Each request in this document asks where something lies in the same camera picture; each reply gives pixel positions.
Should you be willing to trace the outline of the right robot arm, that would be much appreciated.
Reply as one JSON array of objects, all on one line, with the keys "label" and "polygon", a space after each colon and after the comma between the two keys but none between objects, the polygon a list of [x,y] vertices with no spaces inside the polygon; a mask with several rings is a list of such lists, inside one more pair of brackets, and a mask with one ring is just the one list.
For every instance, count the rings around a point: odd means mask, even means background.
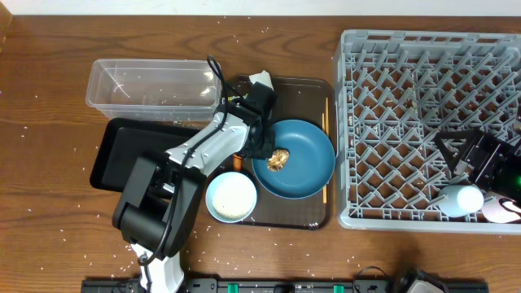
[{"label": "right robot arm", "polygon": [[479,129],[441,132],[434,143],[453,175],[520,204],[520,144]]}]

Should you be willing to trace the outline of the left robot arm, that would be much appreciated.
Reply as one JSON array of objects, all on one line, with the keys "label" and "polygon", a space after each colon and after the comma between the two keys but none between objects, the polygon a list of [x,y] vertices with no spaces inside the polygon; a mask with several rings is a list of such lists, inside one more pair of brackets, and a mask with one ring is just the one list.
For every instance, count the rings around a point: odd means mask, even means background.
[{"label": "left robot arm", "polygon": [[184,282],[179,252],[193,230],[208,176],[233,154],[268,159],[277,101],[259,81],[246,97],[224,98],[212,121],[180,146],[140,155],[112,216],[138,257],[148,292],[176,292]]}]

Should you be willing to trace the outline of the pink cup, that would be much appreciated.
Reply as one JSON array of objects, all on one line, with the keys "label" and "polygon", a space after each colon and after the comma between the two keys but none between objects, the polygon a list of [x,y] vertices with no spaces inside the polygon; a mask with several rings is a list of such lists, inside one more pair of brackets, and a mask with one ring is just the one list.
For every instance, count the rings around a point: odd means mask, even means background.
[{"label": "pink cup", "polygon": [[485,195],[485,201],[481,212],[485,219],[492,223],[505,224],[514,223],[520,221],[520,215],[517,212],[511,212],[504,208],[500,200],[505,199],[507,202],[510,200],[502,195],[489,191]]}]

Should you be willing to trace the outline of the dark blue plate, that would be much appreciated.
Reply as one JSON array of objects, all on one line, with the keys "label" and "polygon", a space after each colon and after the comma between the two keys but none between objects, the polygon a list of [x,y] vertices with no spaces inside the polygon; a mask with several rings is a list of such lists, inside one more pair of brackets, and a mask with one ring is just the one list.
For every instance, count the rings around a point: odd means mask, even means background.
[{"label": "dark blue plate", "polygon": [[279,171],[270,171],[268,160],[253,160],[257,181],[285,199],[304,199],[322,190],[335,170],[335,151],[326,134],[305,120],[280,120],[272,129],[275,148],[289,151],[289,158]]}]

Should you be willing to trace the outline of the small blue cup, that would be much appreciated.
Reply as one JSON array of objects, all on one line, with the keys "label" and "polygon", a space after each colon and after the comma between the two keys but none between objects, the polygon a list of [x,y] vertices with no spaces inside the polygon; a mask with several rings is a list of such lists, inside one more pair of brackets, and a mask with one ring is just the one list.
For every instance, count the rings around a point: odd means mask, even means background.
[{"label": "small blue cup", "polygon": [[439,210],[448,217],[461,217],[479,211],[484,196],[475,186],[452,185],[440,191]]}]

